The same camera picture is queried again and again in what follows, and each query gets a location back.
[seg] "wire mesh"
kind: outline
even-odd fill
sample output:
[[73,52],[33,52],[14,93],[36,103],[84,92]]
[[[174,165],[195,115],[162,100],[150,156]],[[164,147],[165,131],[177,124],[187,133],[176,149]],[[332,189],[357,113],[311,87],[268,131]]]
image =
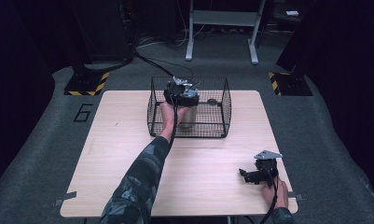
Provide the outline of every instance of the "wire mesh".
[[[151,96],[147,109],[149,134],[156,136],[163,128],[160,104],[165,102],[163,91],[170,77],[152,77]],[[228,80],[222,78],[194,77],[200,83],[199,104],[191,107],[177,126],[175,137],[225,138],[231,119],[231,100]]]

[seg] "dark background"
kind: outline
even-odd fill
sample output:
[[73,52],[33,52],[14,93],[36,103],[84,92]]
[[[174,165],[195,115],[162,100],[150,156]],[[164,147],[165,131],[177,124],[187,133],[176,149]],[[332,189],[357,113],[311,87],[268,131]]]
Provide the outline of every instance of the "dark background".
[[[185,2],[182,1],[181,8],[187,15]],[[70,3],[0,1],[0,176],[48,105],[54,90],[51,75],[71,65],[70,54],[83,63],[91,63],[93,53],[96,59],[108,56],[105,48],[91,50],[85,31],[78,24],[78,18],[83,16],[77,16],[78,5]],[[170,0],[168,3],[152,6],[156,10],[146,10],[144,6],[152,4],[151,1],[135,1],[138,9],[135,14],[141,19],[137,27],[173,38],[183,27],[177,17],[176,3]],[[209,1],[200,4],[198,7],[206,7]],[[234,6],[244,9],[246,4],[239,1]],[[169,14],[158,13],[160,10]],[[144,20],[150,13],[156,15],[152,25]],[[116,16],[113,22],[119,23]],[[159,30],[158,24],[166,24],[162,27],[165,29]],[[127,44],[119,43],[110,34],[97,41],[120,48]],[[73,43],[71,49],[64,47],[64,39]],[[115,61],[121,60],[123,53],[112,52],[111,56]],[[279,65],[288,70],[294,65],[306,66],[306,74],[326,100],[339,138],[374,188],[374,1],[317,1],[285,48]]]

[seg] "black device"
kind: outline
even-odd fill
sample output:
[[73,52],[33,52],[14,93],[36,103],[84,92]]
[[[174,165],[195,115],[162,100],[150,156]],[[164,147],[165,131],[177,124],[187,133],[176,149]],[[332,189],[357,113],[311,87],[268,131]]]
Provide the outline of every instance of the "black device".
[[167,90],[163,95],[166,102],[175,106],[194,106],[199,104],[199,90],[197,84],[190,80],[173,77],[173,80],[167,84]]
[[257,171],[246,172],[239,169],[240,175],[244,177],[246,183],[258,185],[261,182],[266,182],[271,187],[273,185],[273,178],[279,175],[276,158],[281,158],[282,156],[282,154],[263,150],[254,156],[256,158]]

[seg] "wooden tabletop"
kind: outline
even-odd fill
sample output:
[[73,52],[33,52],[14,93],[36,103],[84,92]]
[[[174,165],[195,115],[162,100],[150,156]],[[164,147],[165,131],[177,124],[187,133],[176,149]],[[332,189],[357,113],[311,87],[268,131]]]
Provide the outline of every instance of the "wooden tabletop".
[[[134,159],[153,137],[146,123],[150,91],[106,91],[91,125],[68,193],[63,217],[99,217]],[[154,217],[266,214],[262,185],[245,183],[239,168],[256,170],[254,156],[279,152],[257,91],[231,91],[229,134],[222,139],[176,138],[152,208]],[[280,178],[289,183],[283,161]],[[298,205],[290,198],[289,209]]]

